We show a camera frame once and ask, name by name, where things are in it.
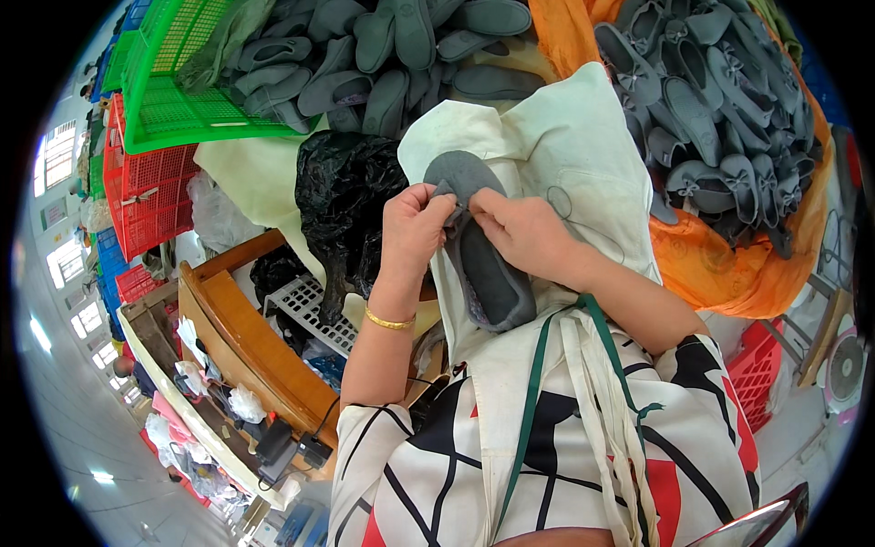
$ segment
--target orange cloth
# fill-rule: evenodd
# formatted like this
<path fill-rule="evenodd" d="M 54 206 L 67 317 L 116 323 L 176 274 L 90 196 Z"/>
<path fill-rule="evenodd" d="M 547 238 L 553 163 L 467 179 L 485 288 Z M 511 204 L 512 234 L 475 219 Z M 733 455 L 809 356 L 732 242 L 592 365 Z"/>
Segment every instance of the orange cloth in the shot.
<path fill-rule="evenodd" d="M 591 60 L 601 61 L 592 27 L 615 20 L 621 5 L 622 0 L 529 0 L 538 49 L 559 78 L 568 78 Z M 814 111 L 823 161 L 815 168 L 799 212 L 787 220 L 794 236 L 790 260 L 772 252 L 764 235 L 758 235 L 749 249 L 733 252 L 723 238 L 684 211 L 677 211 L 680 221 L 675 226 L 650 218 L 650 240 L 665 286 L 697 310 L 775 317 L 789 308 L 814 269 L 826 227 L 826 185 L 834 151 L 823 111 L 795 65 L 793 69 Z"/>

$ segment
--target apron strap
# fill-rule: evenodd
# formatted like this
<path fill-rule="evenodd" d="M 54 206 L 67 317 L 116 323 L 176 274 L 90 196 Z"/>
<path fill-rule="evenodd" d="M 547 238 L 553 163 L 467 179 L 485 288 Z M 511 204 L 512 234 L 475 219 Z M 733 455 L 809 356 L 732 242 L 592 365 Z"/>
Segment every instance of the apron strap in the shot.
<path fill-rule="evenodd" d="M 544 353 L 546 352 L 547 348 L 547 338 L 550 334 L 550 321 L 554 317 L 556 317 L 557 314 L 570 310 L 571 308 L 586 309 L 589 311 L 592 317 L 592 322 L 595 324 L 598 336 L 601 339 L 602 344 L 605 346 L 608 358 L 611 361 L 613 372 L 619 379 L 620 386 L 623 389 L 623 396 L 626 399 L 626 406 L 628 406 L 629 410 L 634 412 L 637 417 L 637 420 L 635 422 L 635 430 L 638 433 L 638 440 L 641 443 L 642 452 L 644 452 L 644 438 L 641 434 L 641 420 L 651 410 L 661 410 L 663 408 L 663 405 L 659 403 L 651 403 L 641 410 L 635 408 L 634 402 L 632 400 L 632 394 L 629 392 L 629 386 L 626 382 L 626 375 L 623 374 L 623 367 L 620 363 L 620 354 L 617 352 L 617 346 L 613 343 L 611 330 L 607 325 L 605 315 L 602 313 L 601 308 L 599 307 L 599 303 L 596 301 L 595 297 L 588 293 L 581 294 L 579 297 L 577 297 L 577 302 L 575 302 L 574 304 L 567 305 L 558 312 L 553 312 L 547 318 L 547 320 L 544 321 L 544 326 L 541 329 L 541 334 L 538 337 L 538 343 L 535 347 L 535 358 L 532 361 L 532 371 L 528 376 L 529 379 L 528 389 L 526 391 L 526 403 L 523 407 L 522 423 L 520 424 L 520 439 L 516 446 L 514 466 L 511 470 L 510 478 L 507 482 L 507 492 L 504 495 L 504 503 L 501 506 L 501 516 L 499 517 L 496 531 L 501 528 L 501 523 L 504 522 L 504 516 L 508 511 L 508 505 L 510 503 L 511 495 L 513 495 L 514 493 L 517 479 L 519 479 L 520 471 L 522 470 L 522 461 L 526 455 L 526 448 L 529 446 L 529 436 L 531 435 L 532 423 L 535 419 L 535 406 L 537 405 L 538 393 L 541 388 L 541 373 L 543 371 Z M 638 515 L 639 523 L 642 530 L 644 531 L 644 537 L 646 538 L 648 536 L 647 521 L 643 518 L 643 511 L 639 511 Z"/>

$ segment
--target pile of slippers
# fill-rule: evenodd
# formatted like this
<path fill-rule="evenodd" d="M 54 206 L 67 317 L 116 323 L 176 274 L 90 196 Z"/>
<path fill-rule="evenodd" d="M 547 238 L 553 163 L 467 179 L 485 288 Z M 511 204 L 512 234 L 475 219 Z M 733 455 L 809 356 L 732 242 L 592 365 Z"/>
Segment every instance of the pile of slippers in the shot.
<path fill-rule="evenodd" d="M 508 55 L 502 37 L 532 24 L 516 0 L 278 0 L 264 27 L 227 61 L 219 81 L 251 116 L 310 132 L 326 114 L 333 130 L 398 138 L 452 86 L 478 100 L 524 99 L 537 74 L 490 65 L 458 67 L 484 50 Z"/>
<path fill-rule="evenodd" d="M 766 233 L 789 259 L 784 219 L 823 148 L 792 61 L 746 0 L 626 0 L 595 36 L 654 181 L 650 213 L 676 224 L 689 200 L 731 247 Z"/>

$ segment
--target black and red pattern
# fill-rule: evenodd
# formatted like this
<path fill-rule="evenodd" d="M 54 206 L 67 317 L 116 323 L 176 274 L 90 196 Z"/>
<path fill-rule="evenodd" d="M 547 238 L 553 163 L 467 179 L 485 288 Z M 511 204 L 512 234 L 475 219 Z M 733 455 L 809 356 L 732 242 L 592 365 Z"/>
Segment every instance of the black and red pattern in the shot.
<path fill-rule="evenodd" d="M 665 405 L 642 421 L 661 545 L 689 543 L 755 507 L 759 461 L 753 436 L 713 340 L 689 337 L 656 365 L 637 345 L 618 346 L 633 397 Z M 662 378 L 662 370 L 673 374 Z M 557 367 L 543 383 L 498 541 L 559 526 L 608 528 L 578 401 L 563 388 L 567 376 L 567 368 Z M 473 501 L 485 493 L 472 382 L 458 374 L 416 435 L 410 434 L 406 410 L 396 405 L 344 410 L 330 544 L 473 543 L 485 510 Z M 615 501 L 628 518 L 626 501 L 618 495 Z"/>

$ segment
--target woman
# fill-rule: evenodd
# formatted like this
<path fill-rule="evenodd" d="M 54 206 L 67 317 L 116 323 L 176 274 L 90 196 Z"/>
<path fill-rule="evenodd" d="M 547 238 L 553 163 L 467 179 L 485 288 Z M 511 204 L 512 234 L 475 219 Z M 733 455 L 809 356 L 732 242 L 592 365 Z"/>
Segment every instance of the woman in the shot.
<path fill-rule="evenodd" d="M 451 363 L 412 434 L 406 326 L 456 201 L 433 192 L 411 186 L 384 209 L 371 320 L 340 395 L 330 545 L 685 545 L 758 506 L 753 437 L 702 320 L 539 198 L 483 189 L 468 207 L 516 268 L 592 295 L 610 334 L 591 300 L 539 302 L 538 319 Z"/>

